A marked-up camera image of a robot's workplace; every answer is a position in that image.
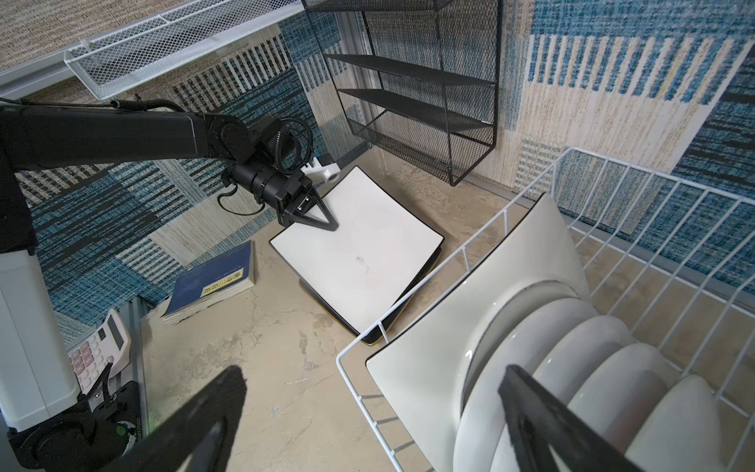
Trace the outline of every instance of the yellow label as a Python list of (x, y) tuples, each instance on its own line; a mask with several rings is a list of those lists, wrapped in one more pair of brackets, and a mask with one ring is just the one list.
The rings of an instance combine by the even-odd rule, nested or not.
[(231, 283), (234, 283), (236, 280), (241, 279), (241, 277), (244, 275), (243, 269), (238, 269), (236, 272), (232, 273), (229, 276), (225, 276), (222, 279), (212, 282), (210, 285), (207, 285), (202, 289), (202, 295), (201, 297), (204, 297), (205, 295), (209, 295), (212, 292), (217, 292), (221, 288), (225, 287), (226, 285), (229, 285)]

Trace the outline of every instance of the black mesh shelf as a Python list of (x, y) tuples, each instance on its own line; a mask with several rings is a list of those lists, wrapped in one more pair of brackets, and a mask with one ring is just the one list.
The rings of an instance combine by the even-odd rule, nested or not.
[(354, 135), (452, 186), (495, 149), (503, 0), (303, 1)]
[(302, 0), (307, 11), (432, 11), (454, 0)]
[(394, 60), (388, 57), (371, 56), (367, 54), (323, 54), (323, 56), (329, 57), (330, 59), (342, 60), (343, 62), (348, 62), (355, 66), (377, 70), (378, 72), (410, 77), (425, 82), (435, 82), (436, 84), (442, 84), (443, 79), (445, 79), (445, 84), (449, 86), (478, 85), (487, 87), (495, 85), (494, 82), (489, 80), (475, 79), (474, 77), (463, 76), (448, 71), (444, 72), (440, 69), (418, 66), (417, 64)]
[[(427, 123), (433, 128), (445, 131), (446, 110), (440, 106), (420, 102), (414, 98), (394, 94), (382, 88), (339, 88), (338, 91), (349, 94), (352, 97), (367, 100), (375, 105), (382, 106), (401, 116)], [(464, 116), (460, 113), (448, 110), (448, 132), (458, 133), (478, 128), (490, 128), (492, 125), (483, 123), (478, 119)]]
[(461, 182), (493, 149), (461, 134), (451, 136), (451, 157), (445, 132), (389, 111), (367, 125), (347, 119), (352, 133), (452, 186)]

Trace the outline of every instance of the black cable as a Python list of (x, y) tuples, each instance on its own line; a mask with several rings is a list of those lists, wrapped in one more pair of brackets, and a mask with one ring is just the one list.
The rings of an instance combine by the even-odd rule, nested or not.
[(112, 400), (110, 399), (110, 392), (107, 387), (107, 381), (110, 378), (110, 369), (112, 369), (112, 362), (108, 362), (107, 365), (105, 365), (105, 369), (102, 369), (99, 377), (97, 377), (97, 380), (92, 384), (91, 390), (86, 394), (85, 400), (89, 401), (97, 392), (100, 384), (102, 384), (102, 397), (105, 402), (105, 408), (110, 406)]
[(116, 110), (153, 110), (155, 108), (169, 108), (175, 112), (185, 111), (175, 102), (156, 98), (153, 100), (111, 100), (108, 103), (57, 103), (57, 102), (32, 102), (22, 98), (21, 100), (12, 100), (10, 98), (0, 97), (1, 101), (14, 103), (16, 105), (38, 105), (38, 106), (79, 106), (83, 108), (115, 108)]
[(233, 184), (233, 186), (234, 186), (233, 190), (231, 190), (230, 192), (218, 193), (217, 194), (217, 204), (223, 210), (228, 211), (229, 213), (237, 214), (238, 216), (252, 216), (252, 215), (255, 215), (257, 213), (260, 213), (261, 211), (263, 211), (265, 209), (265, 202), (262, 202), (262, 206), (260, 207), (260, 209), (257, 210), (257, 211), (255, 211), (254, 213), (236, 213), (235, 211), (231, 211), (228, 208), (224, 207), (223, 203), (220, 201), (220, 199), (222, 199), (225, 196), (232, 196), (233, 194), (235, 194), (236, 191), (239, 189), (239, 185), (238, 184)]
[[(296, 146), (294, 162), (289, 167), (286, 167), (284, 165), (285, 156), (282, 155), (282, 132), (278, 131), (278, 134), (276, 136), (276, 145), (274, 149), (276, 167), (283, 174), (291, 174), (297, 169), (301, 168), (301, 166), (303, 166), (304, 164), (307, 164), (312, 159), (312, 155), (315, 152), (312, 128), (310, 128), (307, 122), (305, 122), (303, 119), (299, 119), (294, 116), (281, 118), (280, 120), (282, 122), (292, 122), (299, 124), (299, 126), (304, 129), (305, 133), (305, 142), (307, 143), (307, 148), (305, 149), (304, 153), (301, 152), (300, 135), (297, 136), (294, 142), (294, 145)], [(289, 131), (291, 132), (291, 134), (294, 134), (296, 132), (296, 130), (294, 130), (293, 128), (289, 128)]]
[(184, 109), (181, 108), (177, 103), (162, 98), (155, 98), (152, 100), (111, 100), (110, 106), (112, 106), (116, 110), (146, 111), (153, 110), (155, 108), (170, 108), (175, 112), (184, 111)]

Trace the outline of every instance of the white wire shelf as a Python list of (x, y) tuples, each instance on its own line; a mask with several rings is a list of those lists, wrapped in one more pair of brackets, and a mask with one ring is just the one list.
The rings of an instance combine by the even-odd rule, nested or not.
[[(738, 460), (755, 428), (755, 373), (747, 367), (751, 362), (745, 362), (755, 350), (755, 230), (743, 231), (747, 221), (741, 221), (743, 215), (755, 214), (755, 201), (571, 147), (338, 354), (338, 370), (395, 469), (404, 471), (406, 464), (397, 454), (408, 458), (404, 451), (409, 449), (415, 451), (405, 461), (413, 466), (407, 470), (426, 472), (429, 463), (415, 460), (421, 452), (405, 441), (405, 430), (401, 442), (386, 438), (381, 428), (400, 420), (395, 415), (374, 418), (365, 400), (385, 399), (375, 393), (374, 382), (363, 381), (360, 388), (366, 392), (357, 391), (355, 379), (364, 380), (364, 375), (347, 373), (344, 357), (376, 326), (390, 343), (399, 333), (386, 333), (382, 320), (428, 282), (435, 282), (436, 292), (438, 286), (445, 288), (404, 330), (411, 328), (475, 269), (509, 233), (516, 223), (510, 221), (513, 216), (521, 215), (522, 207), (531, 208), (543, 192), (553, 195), (572, 233), (596, 309), (622, 319), (638, 341), (655, 345), (681, 376), (705, 378), (719, 406), (723, 436), (734, 438), (723, 444), (726, 470), (752, 467), (738, 465)], [(473, 257), (481, 243), (484, 254)], [(461, 268), (461, 277), (441, 282), (439, 274), (452, 263)], [(633, 276), (627, 277), (628, 270)], [(655, 295), (647, 295), (649, 287)], [(639, 299), (650, 297), (649, 303), (638, 305)], [(659, 313), (665, 316), (660, 322)], [(732, 321), (738, 324), (732, 327)], [(692, 323), (697, 341), (689, 334)], [(679, 338), (685, 338), (682, 347)]]
[(81, 41), (63, 60), (106, 100), (302, 11), (300, 0), (195, 0)]

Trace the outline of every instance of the robotic arm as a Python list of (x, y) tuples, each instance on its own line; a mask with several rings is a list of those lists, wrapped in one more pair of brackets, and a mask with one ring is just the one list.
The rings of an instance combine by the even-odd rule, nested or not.
[[(159, 106), (176, 111), (147, 111)], [(247, 128), (234, 116), (185, 113), (166, 100), (116, 100), (112, 107), (0, 102), (0, 409), (25, 467), (96, 470), (123, 452), (124, 439), (112, 432), (112, 415), (92, 416), (86, 407), (57, 331), (35, 256), (31, 213), (15, 172), (220, 159), (226, 165), (223, 183), (242, 187), (261, 205), (274, 208), (282, 226), (338, 228), (307, 177), (321, 171), (335, 180), (337, 166), (321, 158), (316, 168), (299, 168), (313, 148), (306, 128), (308, 148), (300, 158), (302, 146), (287, 125), (298, 120), (262, 118)], [(298, 156), (287, 169), (291, 151)], [(306, 216), (314, 205), (326, 221)]]

